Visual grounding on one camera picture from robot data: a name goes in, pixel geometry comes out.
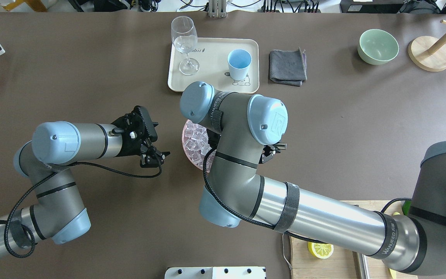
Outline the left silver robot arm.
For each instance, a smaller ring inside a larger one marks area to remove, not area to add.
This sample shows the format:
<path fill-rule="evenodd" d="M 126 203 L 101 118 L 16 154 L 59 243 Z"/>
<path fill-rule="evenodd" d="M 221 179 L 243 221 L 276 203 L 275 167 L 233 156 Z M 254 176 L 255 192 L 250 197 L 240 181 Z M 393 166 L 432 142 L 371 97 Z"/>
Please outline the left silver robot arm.
<path fill-rule="evenodd" d="M 101 158 L 139 156 L 142 168 L 161 166 L 170 152 L 154 146 L 157 122 L 145 107 L 136 106 L 111 124 L 45 122 L 32 140 L 14 156 L 14 168 L 32 187 L 10 213 L 0 218 L 0 258 L 30 256 L 37 243 L 51 239 L 60 245 L 85 234 L 91 227 L 71 168 L 95 166 Z"/>

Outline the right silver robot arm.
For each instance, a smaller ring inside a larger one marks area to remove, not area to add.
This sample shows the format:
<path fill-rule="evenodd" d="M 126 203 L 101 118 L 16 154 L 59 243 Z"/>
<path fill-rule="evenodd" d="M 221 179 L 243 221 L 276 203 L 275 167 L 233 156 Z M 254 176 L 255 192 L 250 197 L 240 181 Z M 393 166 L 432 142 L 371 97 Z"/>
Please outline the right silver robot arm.
<path fill-rule="evenodd" d="M 235 227 L 246 220 L 377 258 L 399 272 L 446 274 L 446 141 L 427 149 L 407 215 L 392 217 L 256 173 L 263 149 L 287 128 L 280 100 L 196 81 L 184 90 L 180 110 L 221 136 L 199 205 L 207 221 Z"/>

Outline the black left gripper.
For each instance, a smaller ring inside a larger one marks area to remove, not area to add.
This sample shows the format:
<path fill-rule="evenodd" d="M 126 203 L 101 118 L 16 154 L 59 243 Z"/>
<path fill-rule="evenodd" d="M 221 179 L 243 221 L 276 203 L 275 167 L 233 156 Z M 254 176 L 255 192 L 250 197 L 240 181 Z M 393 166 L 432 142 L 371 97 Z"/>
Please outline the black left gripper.
<path fill-rule="evenodd" d="M 120 135 L 122 147 L 117 157 L 139 155 L 141 168 L 157 168 L 164 163 L 170 152 L 162 152 L 152 144 L 157 141 L 158 135 L 146 107 L 137 105 L 131 113 L 117 118 L 111 123 L 115 126 L 112 135 Z"/>

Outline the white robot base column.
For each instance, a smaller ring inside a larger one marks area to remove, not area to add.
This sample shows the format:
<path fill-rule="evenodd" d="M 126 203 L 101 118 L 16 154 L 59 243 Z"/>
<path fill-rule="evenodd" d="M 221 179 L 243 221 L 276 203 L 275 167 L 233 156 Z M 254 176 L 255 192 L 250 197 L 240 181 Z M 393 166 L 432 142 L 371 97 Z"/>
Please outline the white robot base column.
<path fill-rule="evenodd" d="M 172 267 L 165 279 L 266 279 L 267 271 L 260 266 Z"/>

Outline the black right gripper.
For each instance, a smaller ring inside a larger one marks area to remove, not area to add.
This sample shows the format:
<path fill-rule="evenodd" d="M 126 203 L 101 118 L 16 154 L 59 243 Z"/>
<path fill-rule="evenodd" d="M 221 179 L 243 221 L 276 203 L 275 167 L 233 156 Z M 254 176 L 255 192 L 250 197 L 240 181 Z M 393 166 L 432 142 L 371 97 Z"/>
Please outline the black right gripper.
<path fill-rule="evenodd" d="M 273 145 L 265 145 L 260 155 L 259 164 L 264 164 L 273 159 L 281 150 L 287 149 L 287 143 L 275 143 Z"/>

